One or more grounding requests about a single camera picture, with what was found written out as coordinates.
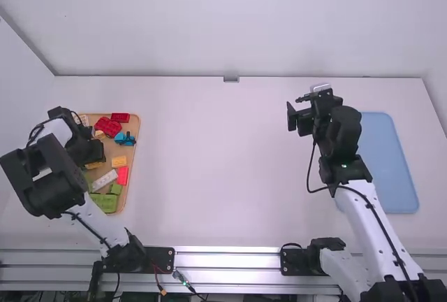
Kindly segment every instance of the white lego brick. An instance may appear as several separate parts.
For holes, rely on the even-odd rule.
[[[106,186],[107,184],[115,181],[118,178],[118,174],[115,169],[112,169],[107,174],[101,176],[98,180],[91,184],[91,191],[96,192],[100,188]]]
[[[89,126],[89,118],[87,117],[87,115],[80,115],[79,118],[82,121],[82,124],[86,127]],[[76,124],[79,124],[79,119],[76,115],[73,114],[73,119],[75,120]]]

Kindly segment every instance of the metal bracket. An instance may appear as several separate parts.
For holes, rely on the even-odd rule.
[[[146,259],[136,271],[120,271],[120,273],[171,274],[174,271],[175,250],[173,247],[145,247]],[[116,273],[113,268],[105,267],[103,273]]]
[[[283,249],[279,255],[281,274],[284,276],[327,276],[310,269],[306,249]]]

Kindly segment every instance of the green lego brick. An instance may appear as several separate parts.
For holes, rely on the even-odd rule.
[[[122,189],[123,189],[123,186],[122,186],[122,185],[118,185],[117,183],[114,182],[114,183],[112,183],[112,185],[110,186],[110,190],[109,190],[109,192],[110,192],[111,194],[120,195]]]
[[[117,211],[118,196],[115,194],[90,194],[91,199],[104,213]]]

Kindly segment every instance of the white wall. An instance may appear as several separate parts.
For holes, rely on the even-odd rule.
[[[423,76],[447,129],[445,0],[0,0],[61,75]]]
[[[44,103],[54,76],[0,17],[0,156],[27,143],[44,120]],[[0,212],[13,191],[0,171]]]

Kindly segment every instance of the wooden tray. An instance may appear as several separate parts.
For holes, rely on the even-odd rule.
[[[80,113],[81,115],[87,115],[89,118],[89,126],[94,126],[99,118],[101,117],[108,117],[110,118],[111,113]],[[129,167],[129,176],[127,179],[127,185],[124,185],[121,191],[121,194],[118,198],[118,204],[117,204],[117,211],[115,213],[108,213],[108,215],[114,215],[116,213],[120,213],[124,206],[126,205],[126,197],[127,192],[129,191],[129,184],[131,181],[131,172],[132,172],[132,164],[133,164],[133,156],[135,154],[135,149],[138,146],[138,131],[140,129],[140,118],[137,115],[131,114],[131,117],[129,119],[128,123],[121,123],[122,130],[121,132],[126,133],[127,131],[131,132],[131,136],[134,136],[137,140],[137,143],[134,146],[121,146],[118,145],[113,138],[102,138],[101,141],[104,144],[104,154],[106,158],[106,162],[101,167],[95,168],[95,169],[87,169],[85,173],[89,176],[91,181],[98,180],[101,176],[105,175],[109,171],[111,171],[112,168],[112,159],[114,157],[120,157],[122,155],[125,155],[127,158],[127,166]],[[109,186],[112,183],[106,185],[105,187],[99,189],[96,193],[97,194],[107,194],[109,190]]]

